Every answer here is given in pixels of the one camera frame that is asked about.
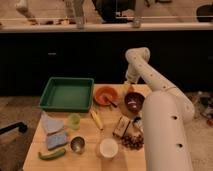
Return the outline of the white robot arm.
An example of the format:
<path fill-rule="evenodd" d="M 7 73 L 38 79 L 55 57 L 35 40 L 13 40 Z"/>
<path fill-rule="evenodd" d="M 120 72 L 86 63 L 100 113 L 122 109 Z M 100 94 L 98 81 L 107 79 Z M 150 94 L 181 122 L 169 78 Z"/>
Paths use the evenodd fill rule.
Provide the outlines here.
<path fill-rule="evenodd" d="M 146 171 L 193 171 L 184 124 L 195 115 L 189 98 L 149 63 L 150 50 L 131 48 L 126 81 L 144 80 L 151 92 L 142 107 Z"/>

